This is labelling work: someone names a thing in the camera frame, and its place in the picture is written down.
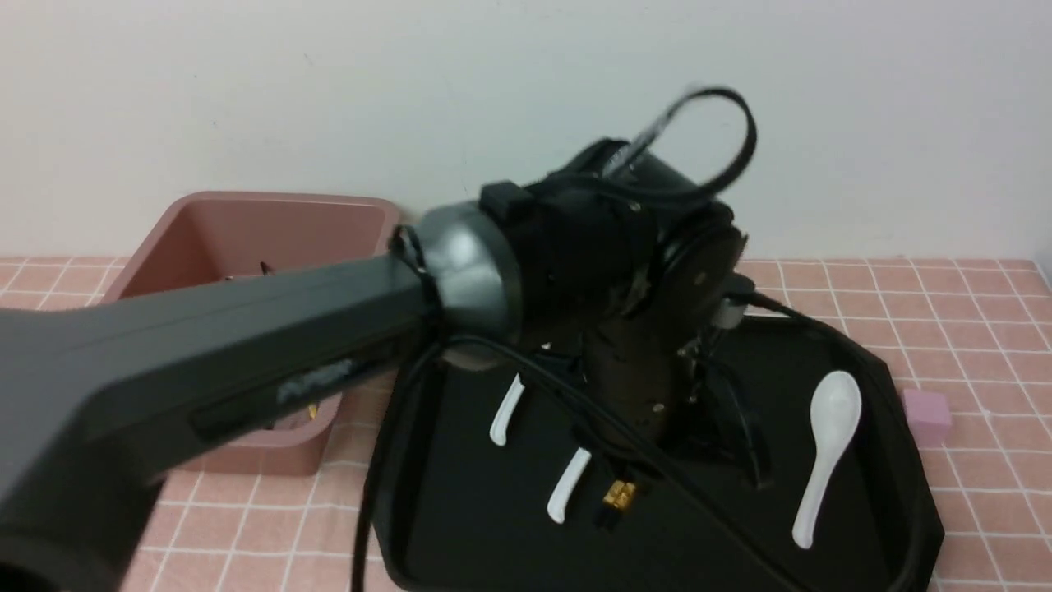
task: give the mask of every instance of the black cable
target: black cable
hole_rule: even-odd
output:
[[[365,473],[362,502],[358,507],[358,524],[355,527],[353,556],[350,568],[351,592],[365,592],[365,560],[369,554],[369,526],[372,524],[372,514],[376,510],[380,474],[386,465],[391,444],[394,442],[394,432],[398,430],[405,411],[405,404],[424,372],[430,368],[434,361],[439,360],[444,350],[445,345],[434,341],[413,360],[407,372],[399,373],[399,377],[394,382],[394,389],[391,391],[391,399],[387,404],[387,413],[384,415],[380,433],[377,434],[377,444],[372,449],[372,460]]]
[[[567,190],[584,190],[616,198],[626,201],[634,201],[651,207],[662,207],[663,205],[683,205],[694,202],[701,205],[712,201],[716,193],[731,185],[745,168],[749,165],[756,151],[756,121],[752,117],[752,110],[736,90],[722,86],[703,88],[687,97],[687,100],[700,98],[723,98],[737,105],[745,114],[746,134],[742,147],[731,163],[715,177],[687,190],[660,190],[660,189],[638,189],[622,183],[603,179],[590,172],[557,172],[550,175],[531,185],[526,186],[526,190],[533,195],[558,195]]]

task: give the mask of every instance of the pink block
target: pink block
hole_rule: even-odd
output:
[[[907,389],[903,391],[903,405],[917,448],[943,446],[953,422],[946,397],[938,393]]]

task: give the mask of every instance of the pink bin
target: pink bin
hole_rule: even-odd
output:
[[[161,216],[106,291],[104,303],[261,272],[371,257],[386,250],[401,218],[382,199],[281,192],[204,191]],[[340,397],[191,462],[221,473],[308,475],[325,452]]]

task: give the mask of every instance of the black tray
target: black tray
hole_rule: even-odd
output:
[[[720,358],[737,370],[764,422],[775,484],[750,491],[714,467],[693,468],[693,478],[812,589],[865,592],[884,590],[898,572],[919,477],[924,553],[911,590],[926,590],[944,531],[927,481],[914,469],[916,447],[892,424],[903,410],[884,363],[865,352],[868,375],[877,379],[864,380],[843,347],[791,322],[755,318],[731,332]],[[814,458],[810,400],[835,369],[859,381],[865,411],[830,483],[814,546],[803,551],[791,529]],[[575,446],[561,410],[535,392],[524,394],[507,446],[489,441],[513,376],[510,368],[434,372],[411,396],[402,425],[385,426],[398,436],[376,526],[398,585],[472,592],[781,589],[664,484],[604,533],[592,516],[610,481],[590,467],[566,524],[553,524],[547,499]]]

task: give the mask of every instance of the gold connector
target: gold connector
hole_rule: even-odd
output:
[[[633,498],[635,498],[635,484],[616,481],[613,482],[609,491],[607,491],[606,495],[603,496],[603,504],[606,504],[620,512],[624,512],[625,510],[628,510],[629,506],[632,505]]]

